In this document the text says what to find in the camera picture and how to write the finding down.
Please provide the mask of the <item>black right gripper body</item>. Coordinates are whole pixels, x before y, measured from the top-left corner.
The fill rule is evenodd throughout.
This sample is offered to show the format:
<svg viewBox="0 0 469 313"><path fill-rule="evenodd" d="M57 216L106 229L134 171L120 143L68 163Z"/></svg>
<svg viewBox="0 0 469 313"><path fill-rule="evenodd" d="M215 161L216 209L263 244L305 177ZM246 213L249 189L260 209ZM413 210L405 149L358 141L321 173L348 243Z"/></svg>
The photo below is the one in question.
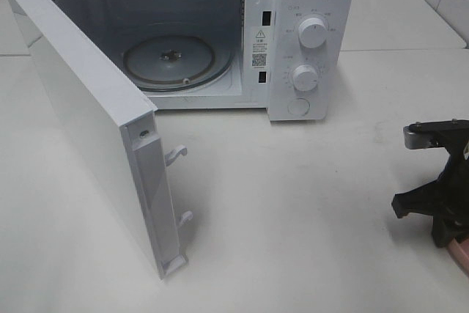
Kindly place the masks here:
<svg viewBox="0 0 469 313"><path fill-rule="evenodd" d="M434 225L468 225L468 137L438 136L435 145L449 154L435 181Z"/></svg>

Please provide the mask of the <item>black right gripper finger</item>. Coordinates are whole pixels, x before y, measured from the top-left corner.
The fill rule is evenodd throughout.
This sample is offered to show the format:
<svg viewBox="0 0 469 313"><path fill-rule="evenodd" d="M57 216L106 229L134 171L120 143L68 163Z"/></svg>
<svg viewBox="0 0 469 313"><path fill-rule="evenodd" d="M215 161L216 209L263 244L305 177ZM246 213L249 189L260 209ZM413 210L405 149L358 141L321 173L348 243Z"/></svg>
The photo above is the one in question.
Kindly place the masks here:
<svg viewBox="0 0 469 313"><path fill-rule="evenodd" d="M465 240L465 225L453 220L434 217L432 239L438 248L446 247L453 240L461 243Z"/></svg>
<svg viewBox="0 0 469 313"><path fill-rule="evenodd" d="M397 218L417 213L454 219L454 213L449 210L441 190L440 184L437 181L432 181L411 191L395 194L391 206Z"/></svg>

